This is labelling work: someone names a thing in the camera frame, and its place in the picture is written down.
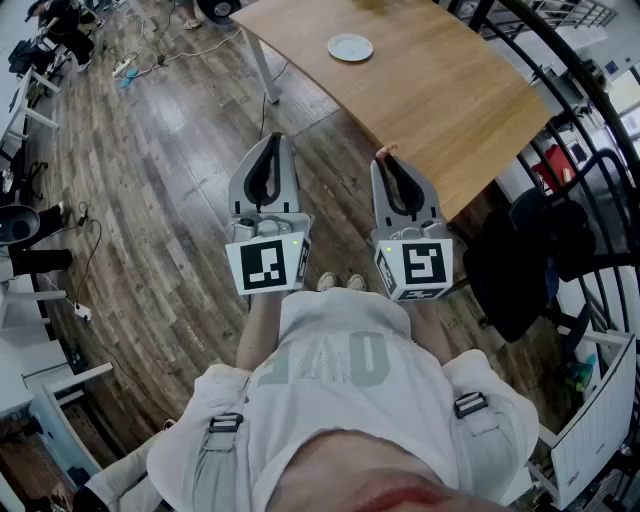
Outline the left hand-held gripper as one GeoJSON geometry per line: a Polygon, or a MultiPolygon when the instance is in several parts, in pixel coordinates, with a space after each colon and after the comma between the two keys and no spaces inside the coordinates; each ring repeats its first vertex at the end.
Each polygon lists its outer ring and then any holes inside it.
{"type": "Polygon", "coordinates": [[[274,132],[243,157],[229,183],[231,242],[225,246],[241,296],[297,291],[304,285],[312,217],[299,210],[298,181],[288,139],[274,132]]]}

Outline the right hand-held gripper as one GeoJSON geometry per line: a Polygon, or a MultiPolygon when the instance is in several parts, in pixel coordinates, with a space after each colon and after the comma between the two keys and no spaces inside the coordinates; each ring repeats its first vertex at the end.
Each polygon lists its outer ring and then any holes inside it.
{"type": "Polygon", "coordinates": [[[416,168],[394,156],[371,162],[374,263],[392,301],[431,300],[453,285],[453,241],[438,194],[416,168]],[[407,225],[409,222],[422,222],[407,225]]]}

